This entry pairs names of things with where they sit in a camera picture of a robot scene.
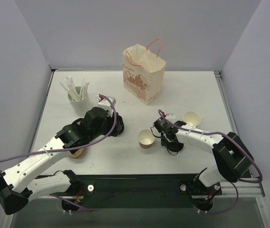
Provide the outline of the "brown paper coffee cup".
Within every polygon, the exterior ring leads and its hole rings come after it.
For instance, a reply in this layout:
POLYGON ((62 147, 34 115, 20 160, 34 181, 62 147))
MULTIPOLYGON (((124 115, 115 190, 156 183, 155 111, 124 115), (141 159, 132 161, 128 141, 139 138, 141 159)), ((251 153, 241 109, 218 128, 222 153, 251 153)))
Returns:
POLYGON ((141 148, 148 149, 155 141, 155 137, 150 129, 143 129, 138 134, 138 142, 141 148))

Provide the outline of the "printed paper takeout bag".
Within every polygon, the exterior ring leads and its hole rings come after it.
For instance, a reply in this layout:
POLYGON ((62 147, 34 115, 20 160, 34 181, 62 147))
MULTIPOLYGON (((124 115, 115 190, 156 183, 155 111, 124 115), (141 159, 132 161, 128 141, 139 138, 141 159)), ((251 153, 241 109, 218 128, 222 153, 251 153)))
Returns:
POLYGON ((124 88, 146 105, 159 96, 166 67, 166 61, 159 56, 163 40, 157 38, 151 44, 157 41, 161 41, 157 53, 149 50, 150 45, 140 44, 123 51, 124 88))

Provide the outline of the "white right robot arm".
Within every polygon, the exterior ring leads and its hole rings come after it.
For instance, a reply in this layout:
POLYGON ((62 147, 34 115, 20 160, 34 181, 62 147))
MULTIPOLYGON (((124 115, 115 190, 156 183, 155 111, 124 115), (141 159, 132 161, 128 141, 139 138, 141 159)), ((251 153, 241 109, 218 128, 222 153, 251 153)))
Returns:
POLYGON ((161 145, 168 152, 178 153, 188 144, 214 156, 215 165, 204 168, 194 179, 194 189, 204 194, 211 186, 221 181, 236 183, 254 161, 239 136, 211 134, 196 130, 183 121, 171 123, 163 117, 158 118, 153 127, 160 133, 161 145))

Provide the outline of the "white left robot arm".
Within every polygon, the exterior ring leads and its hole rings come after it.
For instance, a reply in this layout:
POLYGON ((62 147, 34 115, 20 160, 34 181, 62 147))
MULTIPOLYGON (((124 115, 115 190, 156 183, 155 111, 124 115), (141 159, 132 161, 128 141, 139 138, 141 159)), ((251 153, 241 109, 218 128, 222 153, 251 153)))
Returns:
POLYGON ((0 170, 0 204, 5 214, 23 209, 30 201, 52 193, 66 192, 75 195, 81 191, 78 176, 72 170, 57 171, 39 179, 38 176, 56 162, 76 153, 101 135, 116 137, 124 130, 118 113, 93 107, 83 118, 62 128, 40 150, 17 165, 0 170))

